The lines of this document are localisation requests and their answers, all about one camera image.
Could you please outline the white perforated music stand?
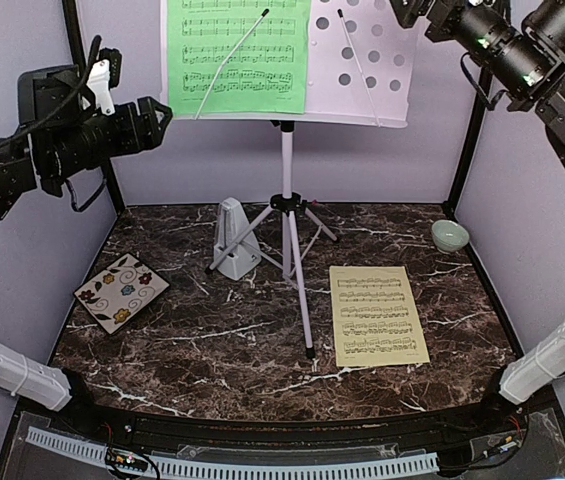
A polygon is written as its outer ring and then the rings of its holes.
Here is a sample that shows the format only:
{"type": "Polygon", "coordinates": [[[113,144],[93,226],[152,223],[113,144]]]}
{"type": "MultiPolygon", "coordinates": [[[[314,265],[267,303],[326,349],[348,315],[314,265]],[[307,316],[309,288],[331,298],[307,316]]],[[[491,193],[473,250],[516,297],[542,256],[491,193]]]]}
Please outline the white perforated music stand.
{"type": "MultiPolygon", "coordinates": [[[[165,4],[160,5],[162,96],[168,102],[165,4]]],[[[276,261],[283,278],[305,288],[307,248],[298,220],[308,203],[293,189],[294,132],[299,122],[403,128],[417,40],[400,28],[385,1],[308,1],[308,73],[305,112],[296,114],[213,114],[179,120],[266,120],[281,136],[281,188],[265,207],[281,218],[282,254],[276,261]]]]}

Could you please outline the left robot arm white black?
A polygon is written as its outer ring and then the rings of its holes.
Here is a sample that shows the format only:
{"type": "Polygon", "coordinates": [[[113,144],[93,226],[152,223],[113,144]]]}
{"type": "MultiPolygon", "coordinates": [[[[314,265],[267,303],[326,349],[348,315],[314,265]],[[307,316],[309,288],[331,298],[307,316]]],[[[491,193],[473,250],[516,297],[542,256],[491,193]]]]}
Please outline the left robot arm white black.
{"type": "MultiPolygon", "coordinates": [[[[0,221],[30,191],[59,197],[75,174],[162,144],[171,108],[152,97],[115,104],[110,91],[117,79],[108,60],[85,71],[67,65],[20,75],[19,125],[13,135],[0,138],[0,221]]],[[[82,436],[103,427],[102,412],[92,406],[80,374],[43,365],[2,344],[0,388],[62,413],[82,436]]]]}

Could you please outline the white metronome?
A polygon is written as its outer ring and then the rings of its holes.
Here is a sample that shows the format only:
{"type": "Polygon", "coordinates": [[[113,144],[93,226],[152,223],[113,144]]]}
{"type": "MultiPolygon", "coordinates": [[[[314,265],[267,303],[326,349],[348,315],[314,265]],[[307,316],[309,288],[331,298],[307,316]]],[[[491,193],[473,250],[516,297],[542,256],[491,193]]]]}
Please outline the white metronome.
{"type": "Polygon", "coordinates": [[[219,261],[224,251],[250,225],[242,204],[235,198],[223,200],[217,210],[213,245],[213,264],[225,277],[238,281],[261,262],[261,250],[253,232],[248,233],[235,248],[219,261]]]}

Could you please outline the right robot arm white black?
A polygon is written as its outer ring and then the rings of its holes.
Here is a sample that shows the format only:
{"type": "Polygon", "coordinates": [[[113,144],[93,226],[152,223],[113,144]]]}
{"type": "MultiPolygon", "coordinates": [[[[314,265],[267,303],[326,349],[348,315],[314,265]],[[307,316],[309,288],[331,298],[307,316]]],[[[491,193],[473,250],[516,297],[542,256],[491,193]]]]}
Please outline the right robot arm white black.
{"type": "MultiPolygon", "coordinates": [[[[455,41],[510,99],[508,111],[533,111],[565,170],[565,1],[543,1],[515,28],[491,1],[394,1],[398,24],[424,17],[433,43],[455,41]]],[[[538,390],[565,374],[565,320],[529,353],[496,373],[472,424],[496,432],[538,390]]]]}

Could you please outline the green sheet music page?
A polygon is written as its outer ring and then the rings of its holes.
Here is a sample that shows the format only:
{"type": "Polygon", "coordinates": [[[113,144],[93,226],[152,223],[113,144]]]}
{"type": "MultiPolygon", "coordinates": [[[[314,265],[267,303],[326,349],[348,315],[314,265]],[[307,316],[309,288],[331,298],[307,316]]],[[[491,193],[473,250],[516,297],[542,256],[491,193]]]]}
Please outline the green sheet music page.
{"type": "Polygon", "coordinates": [[[310,13],[310,2],[297,0],[166,2],[175,115],[304,114],[310,13]]]}

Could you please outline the yellow sheet music page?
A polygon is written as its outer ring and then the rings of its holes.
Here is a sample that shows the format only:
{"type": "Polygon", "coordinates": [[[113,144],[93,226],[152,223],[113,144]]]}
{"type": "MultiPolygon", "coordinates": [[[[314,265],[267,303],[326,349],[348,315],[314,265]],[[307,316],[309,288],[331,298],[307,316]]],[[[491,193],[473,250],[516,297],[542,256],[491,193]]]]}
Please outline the yellow sheet music page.
{"type": "Polygon", "coordinates": [[[430,362],[405,267],[332,266],[329,279],[338,367],[430,362]]]}

